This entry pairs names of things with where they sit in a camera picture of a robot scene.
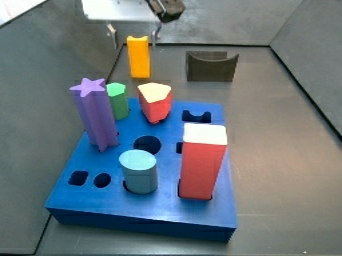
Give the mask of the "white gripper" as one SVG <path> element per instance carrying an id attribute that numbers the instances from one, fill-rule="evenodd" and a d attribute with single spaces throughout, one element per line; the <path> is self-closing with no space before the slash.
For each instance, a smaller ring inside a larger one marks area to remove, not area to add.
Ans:
<path id="1" fill-rule="evenodd" d="M 82 7 L 90 20 L 124 22 L 156 22 L 158 20 L 146 0 L 82 0 Z M 114 49 L 118 49 L 117 29 L 111 22 L 107 22 L 106 26 Z M 161 38 L 162 22 L 157 22 L 156 26 L 152 32 L 154 48 Z"/>

